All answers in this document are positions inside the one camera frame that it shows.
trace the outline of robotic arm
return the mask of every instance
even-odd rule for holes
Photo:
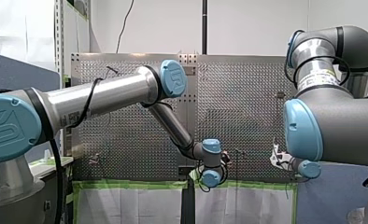
[[[346,72],[341,82],[336,63]],[[368,33],[353,26],[296,32],[287,65],[295,69],[298,87],[284,105],[288,152],[304,160],[368,166],[368,97],[356,99],[365,89],[359,74],[368,73]],[[363,185],[368,187],[368,178]],[[362,223],[368,224],[368,204]]]
[[[91,84],[42,92],[34,88],[0,93],[0,202],[31,190],[34,184],[24,153],[52,140],[64,127],[141,103],[170,134],[180,152],[203,161],[202,181],[216,187],[221,181],[219,140],[194,143],[173,111],[160,101],[180,96],[187,86],[184,69],[176,61],[140,66],[132,75]]]

